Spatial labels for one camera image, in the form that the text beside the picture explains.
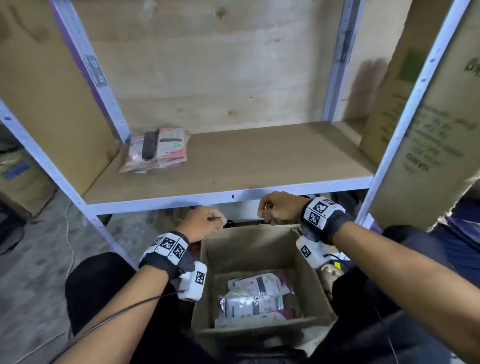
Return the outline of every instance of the plastic packaging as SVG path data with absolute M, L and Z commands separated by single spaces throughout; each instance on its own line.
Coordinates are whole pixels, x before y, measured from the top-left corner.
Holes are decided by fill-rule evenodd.
M 283 270 L 228 281 L 228 293 L 219 297 L 216 328 L 253 328 L 301 317 L 286 304 L 296 300 Z
M 156 140 L 151 140 L 151 132 L 156 132 Z M 149 138 L 147 138 L 149 145 L 145 145 L 145 135 L 148 133 L 131 135 L 128 156 L 120 172 L 143 173 L 187 160 L 186 145 L 189 135 L 182 128 L 171 125 L 160 126 L 156 130 L 150 131 Z

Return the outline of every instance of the shelf frame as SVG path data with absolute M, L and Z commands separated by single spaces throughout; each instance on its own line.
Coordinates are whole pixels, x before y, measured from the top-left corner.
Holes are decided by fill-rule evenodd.
M 70 48 L 77 65 L 82 70 L 84 77 L 90 84 L 92 93 L 94 94 L 100 108 L 105 113 L 113 134 L 121 142 L 127 141 L 130 135 L 127 122 L 125 121 L 118 106 L 118 102 L 108 85 L 108 81 L 103 74 L 95 52 L 88 40 L 85 29 L 83 28 L 71 1 L 49 0 L 49 2 L 59 27 L 63 32 L 65 42 Z M 324 121 L 331 121 L 333 119 L 332 115 L 334 115 L 338 105 L 338 95 L 341 91 L 343 77 L 348 69 L 349 55 L 353 49 L 355 33 L 358 28 L 363 3 L 364 0 L 345 0 L 344 3 L 344 13 L 341 17 L 339 34 L 337 35 L 335 58 L 331 71 L 330 84 L 328 86 L 329 96 L 325 100 L 328 105 L 325 105 L 323 116 Z M 111 245 L 113 251 L 122 256 L 134 268 L 137 268 L 137 264 L 133 262 L 125 249 L 122 248 L 116 242 L 115 238 L 113 238 L 113 236 L 107 231 L 107 228 L 98 219 L 97 215 L 146 211 L 180 206 L 210 205 L 232 201 L 246 201 L 258 199 L 262 195 L 275 190 L 283 190 L 293 194 L 313 194 L 368 188 L 368 193 L 356 222 L 365 227 L 369 227 L 372 224 L 372 217 L 368 213 L 370 205 L 383 181 L 383 178 L 385 177 L 396 151 L 398 150 L 400 142 L 420 104 L 429 82 L 440 63 L 441 57 L 454 35 L 469 3 L 470 0 L 453 1 L 429 56 L 420 72 L 420 76 L 410 94 L 405 109 L 399 119 L 398 126 L 378 167 L 377 173 L 373 177 L 89 205 L 85 202 L 82 196 L 75 191 L 72 185 L 66 180 L 51 159 L 22 126 L 15 115 L 10 112 L 7 105 L 5 105 L 1 99 L 0 119 L 59 186 L 59 188 L 62 189 L 62 191 L 80 209 L 88 221 L 90 221 L 100 234 L 102 234 L 106 241 Z

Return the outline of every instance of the concrete floor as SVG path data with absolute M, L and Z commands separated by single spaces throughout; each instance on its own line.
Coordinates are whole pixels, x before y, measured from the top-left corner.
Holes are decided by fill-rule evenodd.
M 169 217 L 158 216 L 156 212 L 116 214 L 108 229 L 138 261 L 159 233 L 175 226 Z M 26 225 L 15 250 L 0 256 L 0 363 L 43 364 L 65 345 L 70 327 L 63 291 L 67 273 L 84 259 L 108 251 L 103 237 L 58 192 Z M 302 346 L 307 352 L 328 332 L 319 329 L 304 333 L 310 341 Z

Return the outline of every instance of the leg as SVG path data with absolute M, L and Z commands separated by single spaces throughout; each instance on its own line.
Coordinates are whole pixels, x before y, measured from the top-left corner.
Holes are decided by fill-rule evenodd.
M 115 296 L 135 270 L 115 253 L 90 257 L 79 264 L 65 283 L 67 311 L 75 335 Z M 174 292 L 168 284 L 164 294 Z M 178 297 L 158 301 L 130 363 L 214 363 L 202 348 L 179 330 Z
M 412 226 L 392 226 L 383 235 L 448 267 L 441 246 L 424 231 Z M 450 351 L 357 267 L 334 283 L 332 294 L 338 320 L 310 357 L 312 363 L 395 363 L 388 337 L 399 363 L 450 362 Z

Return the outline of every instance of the large cardboard box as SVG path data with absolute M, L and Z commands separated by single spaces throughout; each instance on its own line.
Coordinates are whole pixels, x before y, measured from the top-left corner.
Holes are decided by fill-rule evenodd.
M 56 188 L 24 149 L 0 154 L 0 199 L 20 216 L 38 215 Z
M 360 144 L 378 164 L 451 5 L 416 0 Z M 480 1 L 470 3 L 371 207 L 429 229 L 480 176 Z
M 201 261 L 208 267 L 203 297 L 195 304 L 192 329 L 198 337 L 237 336 L 300 331 L 328 326 L 335 319 L 316 272 L 295 246 L 297 225 L 254 225 L 224 229 L 202 242 Z M 213 328 L 218 296 L 227 293 L 227 280 L 252 277 L 270 269 L 288 270 L 303 318 L 256 329 Z

